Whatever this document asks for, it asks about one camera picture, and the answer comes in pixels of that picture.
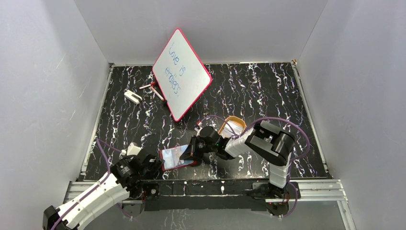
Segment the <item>red leather card holder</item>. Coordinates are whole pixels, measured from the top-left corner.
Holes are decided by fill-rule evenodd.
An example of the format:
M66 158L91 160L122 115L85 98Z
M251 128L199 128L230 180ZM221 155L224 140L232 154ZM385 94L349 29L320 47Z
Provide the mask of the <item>red leather card holder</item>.
M187 149L188 145L176 146L170 149L160 151L160 157L164 160L163 171L170 171L178 168L187 167L195 164L193 160L181 160L180 156Z

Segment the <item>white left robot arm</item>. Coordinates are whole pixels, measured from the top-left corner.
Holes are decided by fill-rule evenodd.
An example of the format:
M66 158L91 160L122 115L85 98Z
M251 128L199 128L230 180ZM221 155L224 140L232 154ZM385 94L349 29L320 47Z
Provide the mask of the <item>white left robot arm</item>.
M43 214L45 230L82 230L104 211L126 200L146 195L142 182L153 179L164 164L156 154L139 147L127 153L84 192Z

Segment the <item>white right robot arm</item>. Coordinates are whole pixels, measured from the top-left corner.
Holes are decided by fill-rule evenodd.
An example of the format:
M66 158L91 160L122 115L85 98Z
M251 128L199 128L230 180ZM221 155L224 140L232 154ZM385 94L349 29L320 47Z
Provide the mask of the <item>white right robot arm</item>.
M289 191L294 144L291 133L268 121L256 122L238 137L223 137L213 127L206 126L191 138L180 159L197 161L206 153L214 153L223 160L232 160L243 153L256 153L269 163L269 181L267 185L254 185L247 195L283 199Z

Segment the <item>orange oval tray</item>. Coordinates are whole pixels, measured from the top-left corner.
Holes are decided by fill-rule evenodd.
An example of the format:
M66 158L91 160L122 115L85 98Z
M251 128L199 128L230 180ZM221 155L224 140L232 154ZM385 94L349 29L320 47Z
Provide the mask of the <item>orange oval tray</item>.
M241 118L229 116L223 120L223 124L218 130L218 134L224 138L238 136L246 129L247 125Z

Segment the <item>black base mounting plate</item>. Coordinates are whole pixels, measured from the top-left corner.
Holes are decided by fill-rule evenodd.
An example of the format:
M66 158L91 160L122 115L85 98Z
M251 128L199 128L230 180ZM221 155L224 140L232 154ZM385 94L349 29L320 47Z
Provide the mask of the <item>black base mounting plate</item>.
M146 210L250 209L265 211L268 182L255 179L144 180Z

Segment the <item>pink framed whiteboard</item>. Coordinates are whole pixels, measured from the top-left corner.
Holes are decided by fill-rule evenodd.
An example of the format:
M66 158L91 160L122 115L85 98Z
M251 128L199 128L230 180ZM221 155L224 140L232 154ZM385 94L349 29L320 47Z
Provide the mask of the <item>pink framed whiteboard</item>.
M152 72L176 122L184 117L213 80L180 28L173 32Z

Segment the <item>white whiteboard eraser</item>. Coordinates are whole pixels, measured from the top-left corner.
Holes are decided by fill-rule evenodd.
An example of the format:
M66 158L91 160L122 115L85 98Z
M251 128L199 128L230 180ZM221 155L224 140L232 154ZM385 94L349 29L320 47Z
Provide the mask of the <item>white whiteboard eraser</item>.
M142 97L137 95L136 93L130 91L130 90L125 90L124 91L124 96L125 98L127 98L128 100L132 101L135 104L140 104L140 102L142 101Z

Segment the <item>red capped marker pen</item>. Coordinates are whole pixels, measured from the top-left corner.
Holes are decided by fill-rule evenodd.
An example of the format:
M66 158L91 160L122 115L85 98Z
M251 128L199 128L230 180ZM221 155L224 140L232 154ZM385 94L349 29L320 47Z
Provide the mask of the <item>red capped marker pen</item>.
M155 82L152 82L151 84L148 84L148 85L144 85L144 86L139 87L139 89L140 89L140 90L146 89L146 88L149 88L149 87L154 86L155 84L156 84Z

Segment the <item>aluminium rail frame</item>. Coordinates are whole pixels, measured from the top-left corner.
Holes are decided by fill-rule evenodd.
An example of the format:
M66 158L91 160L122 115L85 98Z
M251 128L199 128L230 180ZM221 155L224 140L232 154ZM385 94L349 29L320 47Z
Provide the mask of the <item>aluminium rail frame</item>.
M295 160L292 181L301 198L288 198L293 212L284 218L267 210L171 209L147 211L146 202L128 200L123 210L110 208L91 224L90 230L344 230L350 227L347 196L339 179L328 171L307 111L296 68L289 62L209 64L213 81L184 118L175 122L168 108L151 91L139 87L153 81L151 66L113 66L91 140L99 138L116 149L131 142L157 152L187 144L200 120L220 128L230 115L247 124L266 116L278 116L298 125L305 140L292 126L283 128L296 135L293 155L307 146L308 155ZM142 97L135 104L124 96L130 90ZM268 163L259 155L245 153L225 161L214 154L204 156L196 167L161 172L155 180L268 179Z

